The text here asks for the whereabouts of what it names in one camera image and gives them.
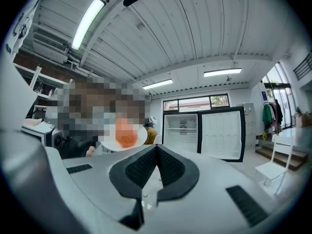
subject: hand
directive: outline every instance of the hand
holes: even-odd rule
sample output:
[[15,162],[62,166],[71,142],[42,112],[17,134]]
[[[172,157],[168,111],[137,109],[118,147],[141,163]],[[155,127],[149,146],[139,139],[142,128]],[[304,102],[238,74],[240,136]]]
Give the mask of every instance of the hand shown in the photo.
[[91,157],[93,155],[94,151],[95,151],[95,147],[94,146],[90,146],[89,150],[86,153],[86,157]]

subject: white chair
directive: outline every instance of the white chair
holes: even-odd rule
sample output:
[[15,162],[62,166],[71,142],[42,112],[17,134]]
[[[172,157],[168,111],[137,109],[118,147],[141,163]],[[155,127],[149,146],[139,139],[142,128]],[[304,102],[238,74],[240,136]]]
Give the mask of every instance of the white chair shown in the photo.
[[[284,181],[285,174],[286,174],[286,171],[288,169],[288,166],[289,166],[289,163],[290,163],[290,160],[292,157],[292,149],[293,149],[293,140],[291,137],[276,136],[276,138],[274,140],[274,148],[273,148],[271,161],[266,163],[266,164],[263,164],[261,166],[257,166],[255,168],[254,176],[256,175],[257,172],[260,172],[262,175],[264,175],[266,177],[266,180],[264,181],[264,185],[266,185],[267,180],[272,181],[272,180],[280,177],[281,175],[283,175],[283,178],[282,178],[275,194],[279,191],[279,189],[281,188],[281,185]],[[282,167],[280,165],[273,163],[275,152],[288,155],[286,167]]]
[[154,144],[161,144],[162,143],[162,135],[157,135],[154,139]]

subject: ceiling light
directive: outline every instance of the ceiling light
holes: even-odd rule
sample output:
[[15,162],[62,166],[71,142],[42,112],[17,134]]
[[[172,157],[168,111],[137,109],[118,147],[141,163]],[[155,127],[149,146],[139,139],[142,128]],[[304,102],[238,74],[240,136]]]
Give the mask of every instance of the ceiling light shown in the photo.
[[204,77],[228,75],[228,74],[239,74],[240,71],[242,71],[241,68],[231,68],[231,69],[222,69],[222,70],[216,70],[216,71],[208,71],[208,72],[204,72]]
[[144,86],[143,88],[146,90],[146,89],[150,89],[150,88],[156,88],[156,87],[159,87],[159,86],[162,86],[162,85],[167,85],[167,84],[170,84],[170,83],[173,83],[172,79],[164,80],[164,81],[157,82],[157,83],[154,83],[154,84],[151,84],[151,85],[147,85],[147,86]]
[[76,31],[72,48],[75,50],[79,50],[80,45],[82,43],[82,40],[89,29],[91,23],[93,22],[94,18],[97,16],[97,14],[101,11],[101,9],[104,7],[104,3],[100,0],[93,0],[93,2],[90,4],[87,11],[84,13],[83,18],[80,21],[80,24],[78,26],[78,29]]

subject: white plate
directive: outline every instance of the white plate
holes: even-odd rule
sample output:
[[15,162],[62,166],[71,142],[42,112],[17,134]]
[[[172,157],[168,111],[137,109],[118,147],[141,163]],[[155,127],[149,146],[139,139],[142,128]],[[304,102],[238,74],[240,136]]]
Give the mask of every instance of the white plate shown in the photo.
[[101,136],[99,137],[99,139],[100,139],[101,144],[104,147],[106,147],[107,149],[113,152],[125,151],[125,150],[132,149],[138,146],[142,146],[144,145],[147,139],[147,131],[142,125],[139,125],[136,143],[131,147],[122,147],[116,141],[116,125],[110,125],[109,132],[110,132],[109,136]]

